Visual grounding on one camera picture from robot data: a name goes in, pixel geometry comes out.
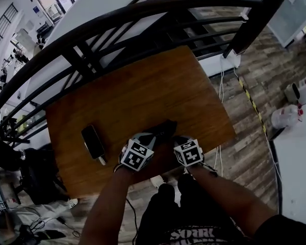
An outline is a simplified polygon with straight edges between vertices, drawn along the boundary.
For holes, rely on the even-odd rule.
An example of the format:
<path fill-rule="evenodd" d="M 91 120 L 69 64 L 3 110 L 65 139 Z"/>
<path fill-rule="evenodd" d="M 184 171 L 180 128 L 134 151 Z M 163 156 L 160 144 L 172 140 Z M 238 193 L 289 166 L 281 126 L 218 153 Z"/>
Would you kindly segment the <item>white plastic jug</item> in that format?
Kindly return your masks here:
<path fill-rule="evenodd" d="M 289 84 L 284 90 L 288 102 L 294 104 L 306 104 L 306 77 L 298 83 Z"/>

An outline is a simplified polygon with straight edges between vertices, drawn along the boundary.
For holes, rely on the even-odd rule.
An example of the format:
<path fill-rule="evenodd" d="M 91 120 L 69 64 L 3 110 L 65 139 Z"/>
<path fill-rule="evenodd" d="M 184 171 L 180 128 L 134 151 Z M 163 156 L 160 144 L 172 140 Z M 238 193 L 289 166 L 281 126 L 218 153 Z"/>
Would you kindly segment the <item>white desk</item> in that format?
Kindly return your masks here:
<path fill-rule="evenodd" d="M 270 140 L 280 176 L 279 211 L 306 224 L 306 104 L 302 121 L 278 131 Z"/>

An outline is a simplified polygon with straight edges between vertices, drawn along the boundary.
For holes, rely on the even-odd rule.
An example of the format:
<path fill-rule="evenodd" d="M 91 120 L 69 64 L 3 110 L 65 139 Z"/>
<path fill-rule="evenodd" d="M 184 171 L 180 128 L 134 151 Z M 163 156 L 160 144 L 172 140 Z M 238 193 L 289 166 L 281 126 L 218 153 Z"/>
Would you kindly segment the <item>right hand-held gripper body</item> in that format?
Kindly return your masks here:
<path fill-rule="evenodd" d="M 204 161 L 203 151 L 197 139 L 187 136 L 174 136 L 173 142 L 173 152 L 176 159 L 184 167 Z"/>

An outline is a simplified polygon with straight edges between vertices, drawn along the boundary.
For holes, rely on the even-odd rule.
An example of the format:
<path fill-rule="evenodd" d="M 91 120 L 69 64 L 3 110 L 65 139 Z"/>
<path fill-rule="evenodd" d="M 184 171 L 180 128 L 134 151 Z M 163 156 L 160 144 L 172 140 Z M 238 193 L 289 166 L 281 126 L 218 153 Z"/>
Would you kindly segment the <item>person's white left shoe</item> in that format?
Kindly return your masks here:
<path fill-rule="evenodd" d="M 150 181 L 156 189 L 158 189 L 161 185 L 166 183 L 163 177 L 160 175 L 150 178 Z"/>

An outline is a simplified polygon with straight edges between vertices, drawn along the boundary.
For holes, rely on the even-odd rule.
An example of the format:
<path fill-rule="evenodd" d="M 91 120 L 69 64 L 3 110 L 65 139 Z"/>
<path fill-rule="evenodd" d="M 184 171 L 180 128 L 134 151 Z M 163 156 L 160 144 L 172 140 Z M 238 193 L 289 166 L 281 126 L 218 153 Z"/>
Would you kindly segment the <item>black printed t-shirt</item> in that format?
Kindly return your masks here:
<path fill-rule="evenodd" d="M 306 224 L 282 215 L 266 220 L 252 238 L 233 223 L 226 226 L 186 226 L 165 233 L 160 245 L 306 245 Z"/>

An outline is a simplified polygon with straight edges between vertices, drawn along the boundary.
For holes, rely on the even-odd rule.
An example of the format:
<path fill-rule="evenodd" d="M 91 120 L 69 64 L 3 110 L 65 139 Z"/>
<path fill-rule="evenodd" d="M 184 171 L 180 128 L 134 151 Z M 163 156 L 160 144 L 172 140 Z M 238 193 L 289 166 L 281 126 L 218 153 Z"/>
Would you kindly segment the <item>person's white shoe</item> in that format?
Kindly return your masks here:
<path fill-rule="evenodd" d="M 161 185 L 166 183 L 163 177 L 160 175 L 150 178 L 150 181 L 156 189 L 158 189 Z"/>
<path fill-rule="evenodd" d="M 192 176 L 192 174 L 189 172 L 189 170 L 186 167 L 184 167 L 184 171 L 181 174 L 180 178 L 182 180 L 194 180 L 194 177 Z"/>

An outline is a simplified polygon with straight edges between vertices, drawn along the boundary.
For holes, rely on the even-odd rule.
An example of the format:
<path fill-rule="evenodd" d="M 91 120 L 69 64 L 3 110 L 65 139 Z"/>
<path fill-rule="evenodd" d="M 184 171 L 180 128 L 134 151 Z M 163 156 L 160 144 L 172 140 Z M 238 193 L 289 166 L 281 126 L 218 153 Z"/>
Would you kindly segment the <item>person's right forearm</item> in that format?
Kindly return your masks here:
<path fill-rule="evenodd" d="M 247 236 L 253 237 L 266 220 L 277 215 L 247 188 L 216 176 L 201 165 L 189 166 L 187 170 Z"/>

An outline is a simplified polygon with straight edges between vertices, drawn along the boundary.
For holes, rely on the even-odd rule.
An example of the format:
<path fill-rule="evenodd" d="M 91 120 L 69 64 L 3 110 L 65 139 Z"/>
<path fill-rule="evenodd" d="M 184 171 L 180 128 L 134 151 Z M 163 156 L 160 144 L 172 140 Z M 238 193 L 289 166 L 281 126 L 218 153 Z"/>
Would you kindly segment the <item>dark curved metal railing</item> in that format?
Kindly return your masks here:
<path fill-rule="evenodd" d="M 45 120 L 45 117 L 37 119 L 26 129 L 22 130 L 21 132 L 17 132 L 17 129 L 22 125 L 22 123 L 30 120 L 37 113 L 44 110 L 48 105 L 69 92 L 77 89 L 79 86 L 127 64 L 141 60 L 148 56 L 174 49 L 181 45 L 189 45 L 195 41 L 203 41 L 229 34 L 233 35 L 234 38 L 239 28 L 218 32 L 208 32 L 181 40 L 170 40 L 169 42 L 164 42 L 161 45 L 156 45 L 154 47 L 147 46 L 149 42 L 153 42 L 156 39 L 162 38 L 163 36 L 168 36 L 172 32 L 177 32 L 186 28 L 232 21 L 241 21 L 244 23 L 247 20 L 241 16 L 216 17 L 178 22 L 160 28 L 151 26 L 146 31 L 143 31 L 142 33 L 126 40 L 117 38 L 105 48 L 94 48 L 92 44 L 87 43 L 88 40 L 95 42 L 102 35 L 112 35 L 115 31 L 119 31 L 121 35 L 124 35 L 140 20 L 159 14 L 162 14 L 163 17 L 167 17 L 181 12 L 188 12 L 190 9 L 194 8 L 226 6 L 245 7 L 251 9 L 260 5 L 261 0 L 148 0 L 141 3 L 128 5 L 82 24 L 51 43 L 48 47 L 44 48 L 39 54 L 25 64 L 2 89 L 0 93 L 0 109 L 24 83 L 26 83 L 31 77 L 48 66 L 58 57 L 63 57 L 69 63 L 68 68 L 54 75 L 47 82 L 39 86 L 8 114 L 8 116 L 0 123 L 0 138 L 6 143 L 28 143 L 30 138 L 33 136 L 32 129 Z M 232 39 L 199 46 L 194 48 L 193 52 L 203 52 L 211 48 L 218 47 L 220 48 L 221 52 L 224 53 L 231 41 Z M 145 50 L 137 51 L 128 58 L 114 60 L 105 67 L 100 64 L 100 60 L 103 57 L 118 50 L 139 48 L 142 45 L 147 46 Z M 35 97 L 60 80 L 69 80 L 74 73 L 77 73 L 78 76 L 73 82 L 67 81 L 57 94 L 36 107 L 33 111 L 26 115 L 22 121 L 17 122 L 11 129 L 4 130 L 4 126 L 26 104 L 30 103 Z"/>

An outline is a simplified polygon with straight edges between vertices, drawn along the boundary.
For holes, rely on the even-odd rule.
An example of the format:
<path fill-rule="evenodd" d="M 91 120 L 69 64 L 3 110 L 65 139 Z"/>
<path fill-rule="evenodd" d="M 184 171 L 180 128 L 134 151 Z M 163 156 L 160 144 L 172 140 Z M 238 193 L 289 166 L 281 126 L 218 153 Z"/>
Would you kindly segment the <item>dark wooden railing post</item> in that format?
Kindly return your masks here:
<path fill-rule="evenodd" d="M 247 15 L 248 20 L 240 26 L 238 32 L 223 53 L 223 57 L 226 58 L 231 51 L 239 55 L 248 49 L 283 2 L 284 0 L 261 0 L 260 6 L 251 8 Z"/>

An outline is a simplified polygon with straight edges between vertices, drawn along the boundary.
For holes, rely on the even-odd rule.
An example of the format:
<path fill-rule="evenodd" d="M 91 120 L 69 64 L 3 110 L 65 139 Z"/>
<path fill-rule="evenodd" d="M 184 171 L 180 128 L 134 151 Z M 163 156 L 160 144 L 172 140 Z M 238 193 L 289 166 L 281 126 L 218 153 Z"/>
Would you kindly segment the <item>black shorts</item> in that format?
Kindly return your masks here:
<path fill-rule="evenodd" d="M 224 245 L 235 244 L 243 235 L 231 218 L 190 175 L 177 182 L 175 190 L 162 184 L 142 216 L 136 245 Z"/>

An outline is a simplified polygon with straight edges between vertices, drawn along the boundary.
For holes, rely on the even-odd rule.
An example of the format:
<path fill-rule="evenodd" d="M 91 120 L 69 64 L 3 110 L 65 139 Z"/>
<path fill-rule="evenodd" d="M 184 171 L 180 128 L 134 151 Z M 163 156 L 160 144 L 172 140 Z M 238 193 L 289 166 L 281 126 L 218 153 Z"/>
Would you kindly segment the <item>person's white right shoe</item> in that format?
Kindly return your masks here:
<path fill-rule="evenodd" d="M 182 180 L 194 180 L 194 177 L 192 176 L 192 174 L 189 172 L 189 170 L 186 167 L 184 167 L 184 171 L 181 174 L 180 178 Z"/>

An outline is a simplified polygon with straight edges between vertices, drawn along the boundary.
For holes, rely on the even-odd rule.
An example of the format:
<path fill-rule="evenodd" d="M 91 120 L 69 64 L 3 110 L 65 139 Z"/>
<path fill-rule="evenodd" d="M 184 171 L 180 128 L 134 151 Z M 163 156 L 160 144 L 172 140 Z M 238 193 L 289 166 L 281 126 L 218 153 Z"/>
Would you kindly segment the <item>clear plastic jug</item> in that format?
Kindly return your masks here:
<path fill-rule="evenodd" d="M 271 124 L 275 129 L 292 127 L 302 121 L 301 105 L 288 105 L 275 110 L 271 115 Z"/>

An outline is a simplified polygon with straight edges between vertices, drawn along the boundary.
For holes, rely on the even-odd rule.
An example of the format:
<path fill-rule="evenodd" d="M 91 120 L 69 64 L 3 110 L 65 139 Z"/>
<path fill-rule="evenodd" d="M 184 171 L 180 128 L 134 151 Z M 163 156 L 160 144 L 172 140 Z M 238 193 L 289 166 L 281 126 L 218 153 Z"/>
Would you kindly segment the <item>small black object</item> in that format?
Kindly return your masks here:
<path fill-rule="evenodd" d="M 151 133 L 156 137 L 154 146 L 168 141 L 176 131 L 177 122 L 167 119 L 165 122 L 144 130 L 144 133 Z"/>

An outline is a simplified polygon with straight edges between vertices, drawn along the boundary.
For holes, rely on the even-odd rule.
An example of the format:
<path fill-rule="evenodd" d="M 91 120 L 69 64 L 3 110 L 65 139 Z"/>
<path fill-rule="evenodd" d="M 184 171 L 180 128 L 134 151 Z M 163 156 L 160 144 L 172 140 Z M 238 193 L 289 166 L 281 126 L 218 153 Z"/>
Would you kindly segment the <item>black mesh office chair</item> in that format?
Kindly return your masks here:
<path fill-rule="evenodd" d="M 30 196 L 35 205 L 69 200 L 66 188 L 57 178 L 59 170 L 53 150 L 14 150 L 0 138 L 0 168 L 21 172 L 19 188 Z"/>

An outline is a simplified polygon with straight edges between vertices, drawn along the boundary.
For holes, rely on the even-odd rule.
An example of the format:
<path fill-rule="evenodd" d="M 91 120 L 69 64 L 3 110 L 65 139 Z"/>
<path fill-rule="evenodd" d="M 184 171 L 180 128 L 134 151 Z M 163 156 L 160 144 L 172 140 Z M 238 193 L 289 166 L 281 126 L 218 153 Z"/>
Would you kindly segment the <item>person's left forearm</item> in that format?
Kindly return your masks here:
<path fill-rule="evenodd" d="M 83 227 L 79 245 L 117 245 L 133 171 L 120 167 L 101 190 Z"/>

